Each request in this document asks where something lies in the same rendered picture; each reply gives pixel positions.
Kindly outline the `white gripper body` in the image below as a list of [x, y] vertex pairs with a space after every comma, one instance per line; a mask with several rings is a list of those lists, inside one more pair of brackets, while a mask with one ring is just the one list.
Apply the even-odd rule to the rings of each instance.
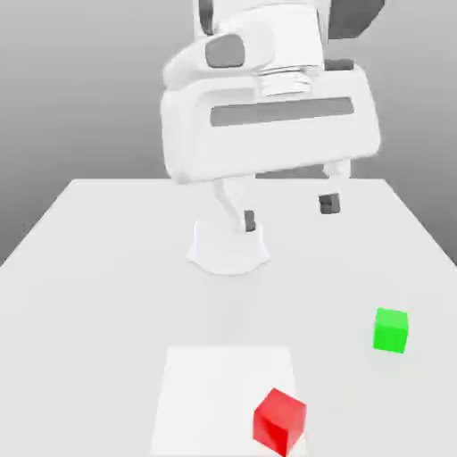
[[361, 68], [325, 71], [308, 94], [260, 98], [252, 78], [202, 79], [161, 101], [166, 170], [195, 183], [370, 157], [378, 116]]

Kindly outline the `small green cube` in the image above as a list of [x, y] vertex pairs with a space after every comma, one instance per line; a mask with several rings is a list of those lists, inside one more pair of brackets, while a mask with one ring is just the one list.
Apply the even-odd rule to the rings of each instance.
[[392, 353], [404, 353], [409, 335], [406, 312], [378, 308], [374, 323], [373, 347]]

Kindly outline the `small red cube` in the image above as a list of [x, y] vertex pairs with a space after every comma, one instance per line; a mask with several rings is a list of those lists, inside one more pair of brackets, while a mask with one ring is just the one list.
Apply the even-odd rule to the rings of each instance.
[[287, 457], [305, 429], [307, 405], [272, 388], [253, 412], [253, 440]]

